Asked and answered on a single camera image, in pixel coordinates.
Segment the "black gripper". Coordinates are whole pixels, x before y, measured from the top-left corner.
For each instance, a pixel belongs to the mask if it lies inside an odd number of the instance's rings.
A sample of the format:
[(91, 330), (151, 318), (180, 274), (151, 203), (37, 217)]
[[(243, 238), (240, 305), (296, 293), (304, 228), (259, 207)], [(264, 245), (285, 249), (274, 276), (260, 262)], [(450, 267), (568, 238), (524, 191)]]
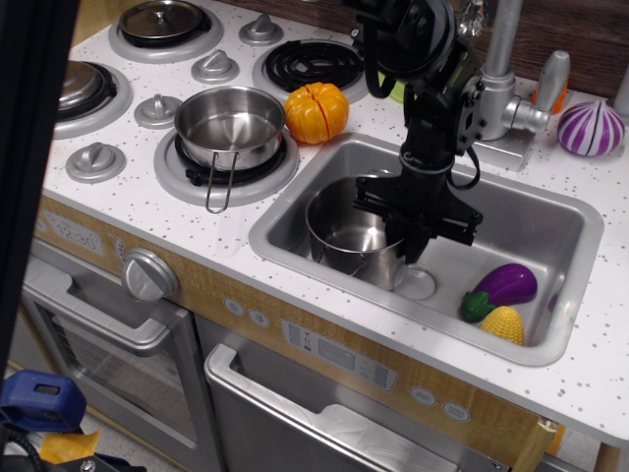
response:
[(472, 244), (484, 217), (454, 195), (454, 159), (429, 164), (402, 152), (399, 160), (398, 175), (357, 178), (355, 207), (382, 217), (387, 242), (405, 239), (407, 265), (418, 261), (433, 238)]

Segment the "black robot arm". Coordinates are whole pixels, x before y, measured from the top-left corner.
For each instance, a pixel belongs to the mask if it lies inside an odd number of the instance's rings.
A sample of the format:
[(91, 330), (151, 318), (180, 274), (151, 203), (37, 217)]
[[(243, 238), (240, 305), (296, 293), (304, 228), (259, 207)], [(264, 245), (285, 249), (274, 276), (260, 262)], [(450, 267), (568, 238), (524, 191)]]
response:
[(473, 155), (486, 120), (481, 62), (455, 27), (446, 1), (346, 1), (360, 26), (355, 45), (370, 94), (404, 87), (407, 137), (401, 172), (359, 177), (354, 205), (381, 216), (387, 243), (415, 263), (437, 237), (470, 245), (482, 214), (454, 195), (458, 155)]

